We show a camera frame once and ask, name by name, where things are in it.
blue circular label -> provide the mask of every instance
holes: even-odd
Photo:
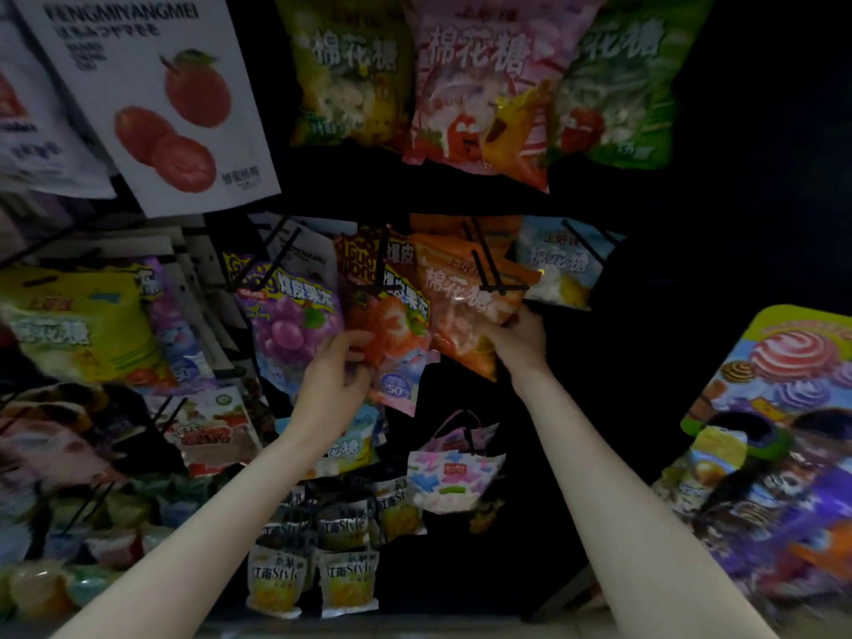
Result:
[[[408,398],[411,395],[411,384],[395,372],[382,377],[382,392],[389,397]]]

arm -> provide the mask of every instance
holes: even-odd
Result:
[[[54,638],[193,636],[273,511],[367,396],[370,373],[359,367],[350,379],[344,361],[362,360],[349,346],[370,338],[351,331],[323,342],[284,434]]]
[[[544,360],[526,307],[485,334],[532,416],[550,468],[622,634],[631,639],[776,634],[654,492],[609,447]]]

hand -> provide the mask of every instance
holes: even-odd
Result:
[[[485,322],[481,332],[494,344],[497,355],[512,375],[512,385],[520,394],[524,382],[541,371],[550,372],[544,357],[546,339],[541,317],[521,305],[516,317],[505,327]]]
[[[325,452],[355,417],[370,387],[370,371],[359,365],[355,374],[346,373],[346,362],[358,363],[364,354],[350,347],[363,347],[372,339],[367,331],[345,331],[330,336],[317,347],[317,354],[305,370],[305,380],[286,434]]]

white package with red fruit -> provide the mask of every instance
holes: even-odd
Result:
[[[605,0],[406,0],[418,50],[403,161],[547,190],[544,107]]]
[[[15,0],[150,217],[280,192],[225,0]]]
[[[63,116],[48,72],[0,0],[0,177],[69,197],[115,197],[106,166]]]

